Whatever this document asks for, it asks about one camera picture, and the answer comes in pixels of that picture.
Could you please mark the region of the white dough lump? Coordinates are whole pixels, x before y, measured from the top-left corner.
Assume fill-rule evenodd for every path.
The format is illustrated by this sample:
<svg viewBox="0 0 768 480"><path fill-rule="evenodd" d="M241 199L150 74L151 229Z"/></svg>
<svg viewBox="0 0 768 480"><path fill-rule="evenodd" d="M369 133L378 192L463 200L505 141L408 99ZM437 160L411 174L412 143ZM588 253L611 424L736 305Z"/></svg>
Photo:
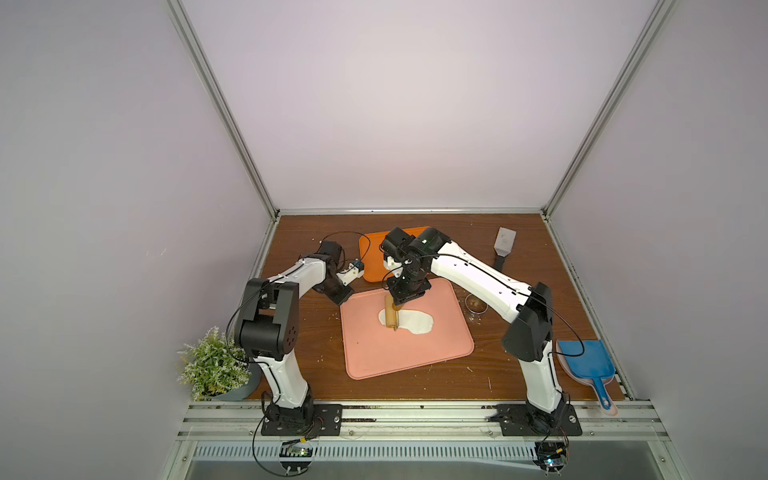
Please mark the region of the white dough lump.
<svg viewBox="0 0 768 480"><path fill-rule="evenodd" d="M404 329L414 335L430 333L434 327L431 315L417 310L400 310L397 312L396 330Z"/></svg>

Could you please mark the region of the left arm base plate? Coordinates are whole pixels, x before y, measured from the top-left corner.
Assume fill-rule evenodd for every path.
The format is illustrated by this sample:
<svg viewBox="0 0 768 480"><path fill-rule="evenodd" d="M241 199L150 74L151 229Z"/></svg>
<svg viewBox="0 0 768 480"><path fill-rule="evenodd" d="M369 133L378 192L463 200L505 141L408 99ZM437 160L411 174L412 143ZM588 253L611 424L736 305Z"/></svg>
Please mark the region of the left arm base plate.
<svg viewBox="0 0 768 480"><path fill-rule="evenodd" d="M260 434L265 437L335 437L340 435L342 418L341 404L319 404L293 409L269 406Z"/></svg>

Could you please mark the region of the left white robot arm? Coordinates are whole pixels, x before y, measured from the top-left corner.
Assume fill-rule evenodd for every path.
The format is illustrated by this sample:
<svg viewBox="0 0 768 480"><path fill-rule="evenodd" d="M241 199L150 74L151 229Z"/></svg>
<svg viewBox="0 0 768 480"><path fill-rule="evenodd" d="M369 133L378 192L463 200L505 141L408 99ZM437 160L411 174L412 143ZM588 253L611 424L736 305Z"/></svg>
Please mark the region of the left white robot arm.
<svg viewBox="0 0 768 480"><path fill-rule="evenodd" d="M340 306L353 294L339 277L343 248L324 240L287 270L248 281L234 320L233 340L267 379L272 399L265 408L270 422L288 431L305 431L315 420L314 401L295 356L300 327L300 299L313 290Z"/></svg>

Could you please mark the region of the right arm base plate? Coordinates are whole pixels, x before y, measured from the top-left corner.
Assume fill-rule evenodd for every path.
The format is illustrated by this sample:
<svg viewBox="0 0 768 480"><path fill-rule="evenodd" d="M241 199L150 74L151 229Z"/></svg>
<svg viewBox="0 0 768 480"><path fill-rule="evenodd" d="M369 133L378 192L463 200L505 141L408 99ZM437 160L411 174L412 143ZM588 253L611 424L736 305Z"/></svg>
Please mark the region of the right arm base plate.
<svg viewBox="0 0 768 480"><path fill-rule="evenodd" d="M576 411L567 402L561 402L553 412L545 412L528 403L498 404L488 421L498 424L503 436L565 434L578 437L583 434Z"/></svg>

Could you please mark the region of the wooden rolling pin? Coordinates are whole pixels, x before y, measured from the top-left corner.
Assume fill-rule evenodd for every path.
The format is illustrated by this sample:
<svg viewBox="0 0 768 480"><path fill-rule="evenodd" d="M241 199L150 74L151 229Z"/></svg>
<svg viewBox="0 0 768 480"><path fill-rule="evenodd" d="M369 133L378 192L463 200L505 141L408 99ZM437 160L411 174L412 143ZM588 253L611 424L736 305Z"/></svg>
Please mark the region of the wooden rolling pin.
<svg viewBox="0 0 768 480"><path fill-rule="evenodd" d="M384 308L385 327L393 331L397 331L399 328L399 310L394 303L394 297L387 293L385 295L385 308Z"/></svg>

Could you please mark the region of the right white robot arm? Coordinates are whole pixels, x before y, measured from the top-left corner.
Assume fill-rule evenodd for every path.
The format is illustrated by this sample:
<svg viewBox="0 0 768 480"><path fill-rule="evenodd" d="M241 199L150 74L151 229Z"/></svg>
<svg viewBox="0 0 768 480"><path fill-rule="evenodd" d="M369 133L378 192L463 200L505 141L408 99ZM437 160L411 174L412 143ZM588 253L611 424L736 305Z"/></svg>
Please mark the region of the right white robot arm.
<svg viewBox="0 0 768 480"><path fill-rule="evenodd" d="M559 425L567 400L554 366L554 311L547 285L531 286L503 274L434 228L418 236L395 228L386 234L380 250L392 274L386 289L395 305L424 296L433 275L460 286L508 322L502 346L520 363L528 415L541 431Z"/></svg>

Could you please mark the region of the pink silicone mat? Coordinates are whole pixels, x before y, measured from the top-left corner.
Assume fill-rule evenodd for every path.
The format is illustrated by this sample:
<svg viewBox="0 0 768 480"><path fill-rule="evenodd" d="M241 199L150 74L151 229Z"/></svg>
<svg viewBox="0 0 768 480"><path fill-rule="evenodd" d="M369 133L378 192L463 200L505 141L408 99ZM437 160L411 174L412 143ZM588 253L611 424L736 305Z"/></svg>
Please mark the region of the pink silicone mat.
<svg viewBox="0 0 768 480"><path fill-rule="evenodd" d="M433 317L434 327L424 335L385 327L385 295L383 289L358 293L341 306L345 366L352 379L427 366L473 352L474 341L449 281L433 280L423 297L402 309Z"/></svg>

